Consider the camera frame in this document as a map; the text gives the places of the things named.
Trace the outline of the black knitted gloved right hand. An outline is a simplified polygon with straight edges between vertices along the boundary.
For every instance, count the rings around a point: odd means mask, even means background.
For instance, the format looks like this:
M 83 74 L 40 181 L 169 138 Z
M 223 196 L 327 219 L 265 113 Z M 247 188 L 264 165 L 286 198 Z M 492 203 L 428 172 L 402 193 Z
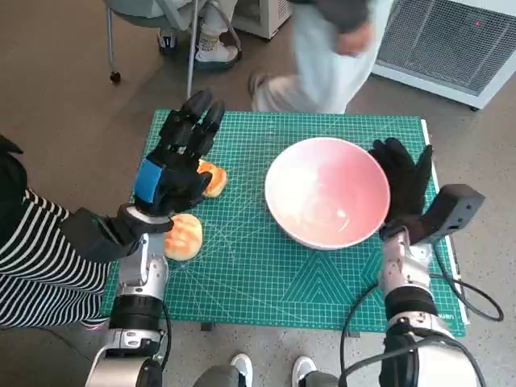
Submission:
M 382 167 L 389 183 L 390 204 L 385 224 L 422 215 L 431 177 L 433 147 L 426 145 L 414 161 L 400 140 L 389 137 L 385 141 L 376 139 L 368 153 Z

